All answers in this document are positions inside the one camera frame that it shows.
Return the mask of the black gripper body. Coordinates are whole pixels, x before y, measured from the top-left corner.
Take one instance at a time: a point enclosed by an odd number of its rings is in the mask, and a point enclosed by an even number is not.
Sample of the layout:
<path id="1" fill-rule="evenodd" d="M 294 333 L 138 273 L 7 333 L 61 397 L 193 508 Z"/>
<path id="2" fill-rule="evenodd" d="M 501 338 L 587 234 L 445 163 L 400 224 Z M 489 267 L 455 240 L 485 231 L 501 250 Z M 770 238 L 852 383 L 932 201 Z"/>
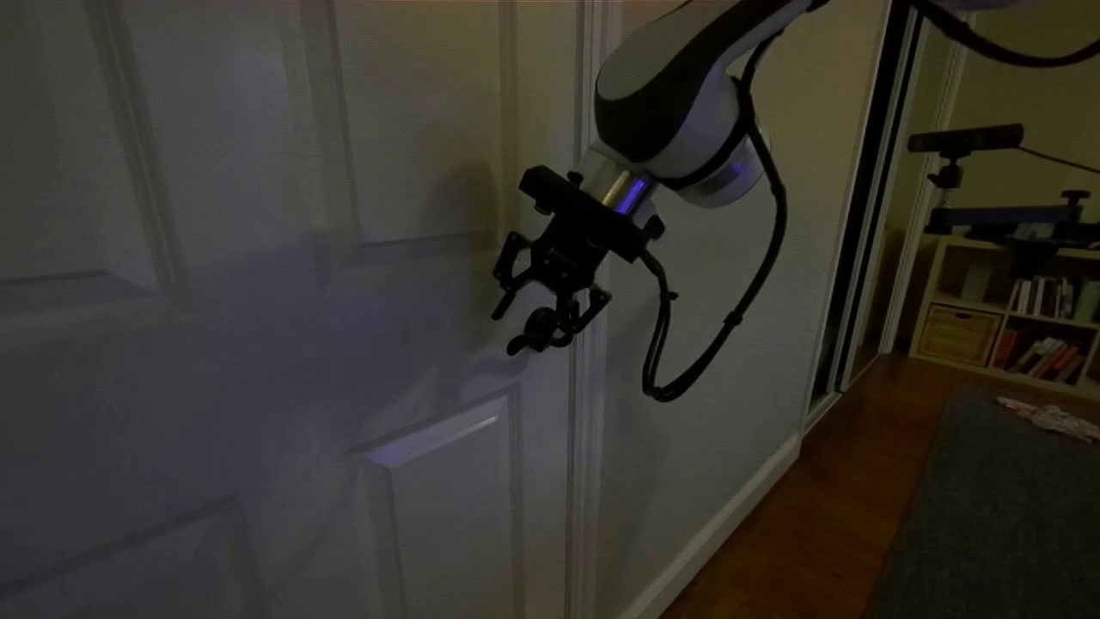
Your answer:
<path id="1" fill-rule="evenodd" d="M 596 270 L 619 240 L 613 212 L 558 212 L 536 240 L 510 234 L 510 257 L 529 255 L 528 267 L 510 267 L 510 292 L 541 281 L 564 304 L 587 295 L 601 310 L 610 292 L 596 286 Z"/>

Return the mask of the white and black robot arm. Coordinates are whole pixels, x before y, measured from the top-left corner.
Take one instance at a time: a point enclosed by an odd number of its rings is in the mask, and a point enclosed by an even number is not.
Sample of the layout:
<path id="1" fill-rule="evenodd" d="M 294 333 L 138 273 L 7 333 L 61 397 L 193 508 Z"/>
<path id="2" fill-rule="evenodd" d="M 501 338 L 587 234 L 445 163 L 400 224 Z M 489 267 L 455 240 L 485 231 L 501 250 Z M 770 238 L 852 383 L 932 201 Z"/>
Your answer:
<path id="1" fill-rule="evenodd" d="M 610 301 L 596 286 L 607 255 L 636 262 L 662 238 L 642 206 L 671 187 L 697 206 L 742 198 L 765 163 L 750 144 L 750 85 L 728 65 L 759 50 L 827 0 L 685 0 L 633 32 L 596 80 L 596 144 L 578 173 L 524 173 L 521 187 L 548 217 L 529 240 L 512 231 L 495 262 L 501 320 L 512 297 L 541 281 L 554 304 L 529 314 L 510 354 L 569 348 Z"/>

